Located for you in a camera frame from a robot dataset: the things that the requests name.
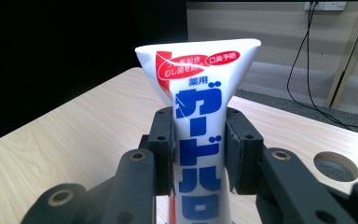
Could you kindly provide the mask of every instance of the light wood table surface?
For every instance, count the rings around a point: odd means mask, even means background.
[[[358,168],[358,133],[233,97],[267,147],[291,150],[322,182],[349,193],[352,182],[322,175],[314,156],[332,151]],[[61,183],[91,189],[115,175],[121,155],[138,147],[154,114],[165,107],[141,68],[132,68],[0,138],[0,223],[19,223],[35,200]],[[234,222],[260,223],[255,196],[231,194]],[[165,223],[167,197],[158,197]]]

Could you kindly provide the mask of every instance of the toothpaste tube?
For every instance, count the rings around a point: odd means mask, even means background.
[[[234,39],[135,49],[152,86],[173,109],[169,224],[232,223],[224,164],[227,104],[259,46],[257,39]]]

